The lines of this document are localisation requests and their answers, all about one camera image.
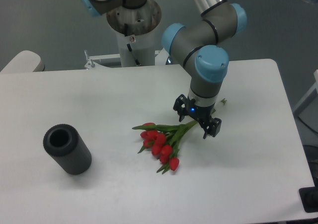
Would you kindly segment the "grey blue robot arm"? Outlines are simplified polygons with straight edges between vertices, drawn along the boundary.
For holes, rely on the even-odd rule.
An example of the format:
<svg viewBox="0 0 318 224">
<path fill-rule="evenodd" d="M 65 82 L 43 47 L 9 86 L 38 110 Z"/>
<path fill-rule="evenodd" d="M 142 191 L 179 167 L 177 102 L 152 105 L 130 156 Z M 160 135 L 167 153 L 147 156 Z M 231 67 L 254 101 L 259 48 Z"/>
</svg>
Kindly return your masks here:
<svg viewBox="0 0 318 224">
<path fill-rule="evenodd" d="M 106 15 L 116 33 L 123 67 L 155 63 L 153 31 L 161 21 L 161 9 L 154 0 L 81 0 L 93 17 Z M 218 44 L 243 31 L 245 10 L 227 0 L 194 0 L 201 21 L 193 28 L 170 25 L 161 37 L 163 49 L 191 76 L 189 93 L 180 95 L 174 110 L 180 119 L 190 116 L 206 136 L 216 136 L 221 120 L 212 110 L 228 71 L 229 56 Z"/>
</svg>

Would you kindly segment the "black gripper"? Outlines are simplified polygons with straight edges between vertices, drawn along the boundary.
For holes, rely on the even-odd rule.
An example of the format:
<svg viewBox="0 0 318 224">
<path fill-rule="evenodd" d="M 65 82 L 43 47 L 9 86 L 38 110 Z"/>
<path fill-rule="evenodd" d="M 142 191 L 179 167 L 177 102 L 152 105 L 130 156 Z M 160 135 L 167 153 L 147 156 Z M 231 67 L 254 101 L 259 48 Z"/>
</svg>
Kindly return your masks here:
<svg viewBox="0 0 318 224">
<path fill-rule="evenodd" d="M 199 106 L 195 102 L 187 103 L 187 98 L 181 94 L 176 98 L 173 110 L 177 112 L 179 122 L 188 115 L 197 121 L 204 130 L 203 139 L 206 139 L 207 136 L 215 137 L 221 129 L 222 120 L 212 117 L 214 105 L 213 103 L 209 106 Z"/>
</svg>

